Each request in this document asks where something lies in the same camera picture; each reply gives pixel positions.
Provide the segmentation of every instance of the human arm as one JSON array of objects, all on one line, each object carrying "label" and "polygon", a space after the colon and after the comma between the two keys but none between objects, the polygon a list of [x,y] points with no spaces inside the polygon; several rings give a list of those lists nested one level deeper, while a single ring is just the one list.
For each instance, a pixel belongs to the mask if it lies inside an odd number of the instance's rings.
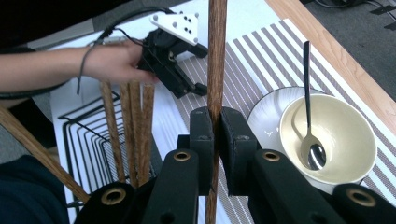
[{"label": "human arm", "polygon": [[[88,49],[0,55],[0,92],[37,90],[78,77]],[[86,58],[83,75],[112,83],[156,82],[152,73],[136,69],[141,53],[142,47],[132,41],[96,46]]]}]

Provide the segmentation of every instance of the human hand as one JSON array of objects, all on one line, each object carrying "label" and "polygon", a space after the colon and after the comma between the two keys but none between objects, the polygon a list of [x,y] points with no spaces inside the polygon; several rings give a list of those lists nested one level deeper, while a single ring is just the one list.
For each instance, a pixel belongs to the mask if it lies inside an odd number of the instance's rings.
[{"label": "human hand", "polygon": [[130,40],[95,46],[86,58],[83,75],[111,83],[141,81],[156,83],[154,74],[137,68],[143,48]]}]

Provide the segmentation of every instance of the screw hole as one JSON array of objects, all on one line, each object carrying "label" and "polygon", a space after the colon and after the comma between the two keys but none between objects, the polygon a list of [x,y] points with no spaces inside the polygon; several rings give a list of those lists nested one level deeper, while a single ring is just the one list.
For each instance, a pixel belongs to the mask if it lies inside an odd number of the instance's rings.
[{"label": "screw hole", "polygon": [[280,157],[275,152],[264,152],[262,156],[268,161],[279,161]]},{"label": "screw hole", "polygon": [[122,188],[108,189],[102,195],[102,203],[105,205],[114,205],[122,202],[125,196],[126,196],[125,189]]},{"label": "screw hole", "polygon": [[360,189],[347,189],[346,195],[354,203],[360,204],[365,207],[374,207],[376,204],[373,196]]},{"label": "screw hole", "polygon": [[178,152],[174,155],[174,159],[177,161],[187,161],[191,157],[190,153],[187,152]]}]

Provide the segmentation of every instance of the wooden stick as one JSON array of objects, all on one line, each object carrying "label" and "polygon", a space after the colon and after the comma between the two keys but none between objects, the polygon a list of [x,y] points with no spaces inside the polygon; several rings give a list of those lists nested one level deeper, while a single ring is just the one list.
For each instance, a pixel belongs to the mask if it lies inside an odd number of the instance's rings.
[{"label": "wooden stick", "polygon": [[149,181],[149,163],[151,158],[151,126],[154,107],[154,85],[145,85],[143,89],[143,113],[141,130],[141,147],[139,155],[139,186]]},{"label": "wooden stick", "polygon": [[122,109],[122,120],[125,135],[125,149],[128,158],[128,170],[131,185],[137,188],[137,173],[134,146],[134,125],[132,124],[131,94],[129,84],[120,85],[120,98]]},{"label": "wooden stick", "polygon": [[52,172],[73,194],[83,203],[90,196],[84,189],[55,161],[48,151],[32,136],[29,131],[7,110],[0,106],[0,123],[7,129],[27,150],[32,153],[50,172]]},{"label": "wooden stick", "polygon": [[[227,21],[227,0],[209,1],[209,45],[207,67],[207,107],[213,122],[213,132],[219,136],[219,120],[222,108],[225,33]],[[212,189],[206,197],[205,220],[216,223],[217,190],[219,178],[219,139],[215,138],[215,156]]]},{"label": "wooden stick", "polygon": [[113,97],[109,82],[101,82],[101,92],[104,101],[108,132],[110,134],[110,144],[113,149],[114,162],[116,164],[117,176],[121,183],[125,183],[125,173],[122,163],[119,130],[117,128],[116,115],[114,112]]},{"label": "wooden stick", "polygon": [[[134,130],[134,156],[135,156],[135,169],[140,167],[140,142],[141,142],[141,118],[142,118],[142,107],[140,100],[140,83],[133,81],[130,83],[130,94],[131,94],[131,110],[132,110],[132,124]],[[140,170],[137,170],[137,186],[139,186]]]}]

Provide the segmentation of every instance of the metal spoon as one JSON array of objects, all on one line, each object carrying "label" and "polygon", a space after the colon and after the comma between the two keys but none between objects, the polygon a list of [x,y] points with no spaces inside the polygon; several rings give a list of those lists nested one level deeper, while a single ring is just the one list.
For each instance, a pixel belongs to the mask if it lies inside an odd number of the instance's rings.
[{"label": "metal spoon", "polygon": [[305,106],[307,134],[301,143],[300,160],[303,165],[311,170],[320,170],[326,163],[326,152],[320,141],[311,133],[311,99],[309,92],[309,53],[310,42],[304,43],[304,89],[305,89]]}]

